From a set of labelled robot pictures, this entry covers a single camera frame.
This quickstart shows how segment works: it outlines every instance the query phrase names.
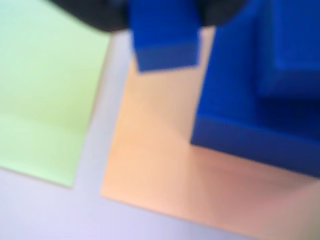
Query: peach sticky note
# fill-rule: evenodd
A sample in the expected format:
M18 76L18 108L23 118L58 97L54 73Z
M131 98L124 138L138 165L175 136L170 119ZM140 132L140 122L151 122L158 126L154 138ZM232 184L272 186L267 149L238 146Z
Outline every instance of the peach sticky note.
M189 144L213 30L201 34L197 68L140 74L132 60L101 194L259 239L319 239L319 181Z

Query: white table surface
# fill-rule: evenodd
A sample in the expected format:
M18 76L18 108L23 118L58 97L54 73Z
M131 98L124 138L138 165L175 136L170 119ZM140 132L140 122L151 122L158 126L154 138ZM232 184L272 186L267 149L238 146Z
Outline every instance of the white table surface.
M131 34L115 34L73 188L0 169L0 240L248 239L100 197L131 56Z

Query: blue cube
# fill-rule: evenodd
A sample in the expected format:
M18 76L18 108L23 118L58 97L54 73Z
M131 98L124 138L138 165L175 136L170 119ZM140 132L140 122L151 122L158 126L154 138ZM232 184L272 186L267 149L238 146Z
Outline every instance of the blue cube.
M216 31L191 143L320 177L320 104L257 97L258 3Z
M320 1L264 0L258 21L258 94L320 99Z
M129 16L141 72L198 64L201 21L194 0L131 0Z

